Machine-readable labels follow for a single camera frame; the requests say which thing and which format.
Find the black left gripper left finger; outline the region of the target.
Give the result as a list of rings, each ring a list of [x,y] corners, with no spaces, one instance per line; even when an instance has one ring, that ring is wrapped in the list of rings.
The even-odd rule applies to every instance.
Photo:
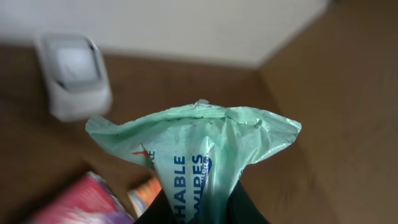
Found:
[[[134,224],[177,224],[164,190],[161,190],[149,208]]]

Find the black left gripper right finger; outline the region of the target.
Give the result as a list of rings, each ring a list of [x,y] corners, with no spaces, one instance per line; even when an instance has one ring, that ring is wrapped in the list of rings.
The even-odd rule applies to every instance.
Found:
[[[270,224],[253,204],[240,182],[228,199],[227,224]]]

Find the small orange box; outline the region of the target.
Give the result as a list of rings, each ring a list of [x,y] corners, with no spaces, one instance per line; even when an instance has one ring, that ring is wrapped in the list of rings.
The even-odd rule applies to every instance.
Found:
[[[158,178],[153,177],[127,193],[138,218],[150,207],[161,190]]]

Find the red purple snack bag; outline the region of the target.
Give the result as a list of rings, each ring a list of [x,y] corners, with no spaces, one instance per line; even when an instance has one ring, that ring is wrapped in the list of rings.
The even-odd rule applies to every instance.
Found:
[[[132,224],[134,219],[102,177],[87,172],[43,209],[27,219],[33,224]]]

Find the mint green wipes pack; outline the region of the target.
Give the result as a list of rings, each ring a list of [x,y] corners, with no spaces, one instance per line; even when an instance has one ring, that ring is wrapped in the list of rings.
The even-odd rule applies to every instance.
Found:
[[[201,100],[121,125],[94,116],[85,128],[108,154],[156,171],[179,223],[224,223],[245,167],[289,147],[302,126],[270,111]]]

